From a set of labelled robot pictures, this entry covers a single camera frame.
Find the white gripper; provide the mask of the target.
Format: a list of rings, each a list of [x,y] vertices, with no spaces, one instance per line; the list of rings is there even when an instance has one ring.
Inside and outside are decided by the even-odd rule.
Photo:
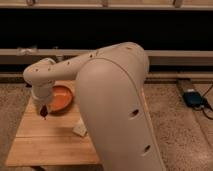
[[[48,105],[53,99],[52,88],[33,86],[31,93],[34,104],[38,108]]]

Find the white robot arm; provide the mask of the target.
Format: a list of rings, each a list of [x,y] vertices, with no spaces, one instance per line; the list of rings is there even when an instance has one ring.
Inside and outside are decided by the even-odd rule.
[[[75,82],[76,102],[104,171],[166,171],[143,92],[149,57],[123,42],[62,62],[42,59],[24,72],[38,108],[57,80]]]

